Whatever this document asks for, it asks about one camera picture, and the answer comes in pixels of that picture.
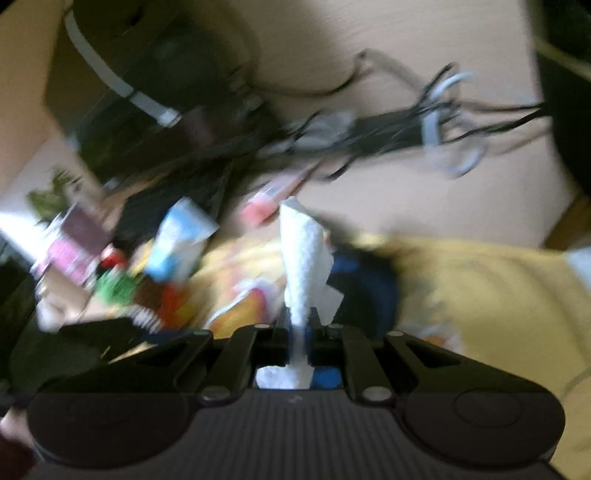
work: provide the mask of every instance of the white paper towel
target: white paper towel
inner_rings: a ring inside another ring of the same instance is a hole
[[[281,251],[287,286],[285,305],[291,316],[291,352],[287,367],[259,369],[261,388],[308,388],[313,368],[306,357],[306,326],[310,309],[318,310],[320,322],[332,322],[343,294],[326,284],[333,257],[324,243],[324,229],[310,217],[295,197],[280,206]]]

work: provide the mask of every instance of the blue cloth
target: blue cloth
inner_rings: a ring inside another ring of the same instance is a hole
[[[334,322],[359,328],[370,339],[381,339],[395,326],[400,303],[398,276],[391,259],[352,247],[339,248],[328,285],[345,297]],[[310,388],[339,388],[343,385],[340,369],[319,367],[314,370]]]

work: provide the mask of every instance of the yellow cloth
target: yellow cloth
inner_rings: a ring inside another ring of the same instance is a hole
[[[402,282],[402,320],[451,323],[463,353],[533,380],[563,400],[567,428],[554,465],[591,480],[591,296],[558,252],[437,239],[360,237],[390,256]],[[240,280],[284,286],[279,240],[239,239],[203,258],[194,287],[209,309],[230,303]]]

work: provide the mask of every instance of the screw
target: screw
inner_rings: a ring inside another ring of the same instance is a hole
[[[392,391],[386,387],[368,387],[361,396],[371,403],[381,403],[392,398]]]
[[[222,385],[211,385],[201,390],[201,398],[205,401],[218,402],[227,400],[230,397],[230,391]]]

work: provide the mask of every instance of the pink package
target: pink package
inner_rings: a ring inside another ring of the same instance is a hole
[[[96,257],[89,255],[83,248],[69,238],[56,239],[46,253],[45,264],[54,265],[74,283],[82,285],[88,280],[92,262]]]

